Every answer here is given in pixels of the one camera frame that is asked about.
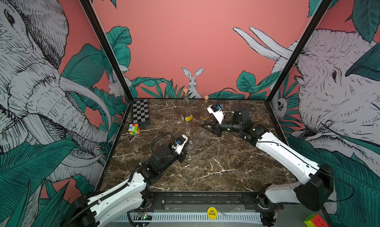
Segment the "glass bottle blue label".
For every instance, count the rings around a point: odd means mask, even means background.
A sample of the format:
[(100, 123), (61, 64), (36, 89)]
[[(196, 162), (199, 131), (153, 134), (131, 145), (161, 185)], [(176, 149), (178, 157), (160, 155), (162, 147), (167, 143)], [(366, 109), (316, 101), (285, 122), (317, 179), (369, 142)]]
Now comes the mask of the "glass bottle blue label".
[(211, 132), (205, 128), (199, 128), (194, 136), (190, 139), (190, 143), (187, 146), (187, 152), (195, 153), (203, 145), (210, 134)]

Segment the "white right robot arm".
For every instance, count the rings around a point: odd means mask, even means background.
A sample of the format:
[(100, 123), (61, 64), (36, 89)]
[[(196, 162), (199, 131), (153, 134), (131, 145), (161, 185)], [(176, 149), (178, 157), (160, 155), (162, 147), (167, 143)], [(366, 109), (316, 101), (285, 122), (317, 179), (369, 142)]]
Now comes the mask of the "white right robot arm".
[(238, 137), (266, 152), (287, 168), (297, 179), (290, 184), (270, 184), (258, 196), (260, 207), (267, 209), (270, 204), (297, 203), (309, 210), (318, 211), (333, 192), (333, 169), (327, 164), (319, 165), (302, 156), (266, 127), (253, 122), (249, 109), (233, 110), (231, 121), (225, 120), (222, 108), (209, 105), (206, 111), (210, 119), (201, 125), (220, 137), (222, 133), (237, 133)]

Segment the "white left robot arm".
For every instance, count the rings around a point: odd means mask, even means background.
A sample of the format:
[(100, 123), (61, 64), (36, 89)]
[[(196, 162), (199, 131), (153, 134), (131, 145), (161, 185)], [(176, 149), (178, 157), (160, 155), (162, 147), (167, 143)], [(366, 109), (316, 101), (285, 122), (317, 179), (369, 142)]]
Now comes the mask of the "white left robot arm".
[(153, 194), (148, 189), (175, 161), (183, 162), (187, 143), (172, 147), (160, 146), (152, 156), (132, 170), (128, 180), (90, 198), (80, 197), (73, 202), (61, 227), (104, 227), (123, 213), (149, 207)]

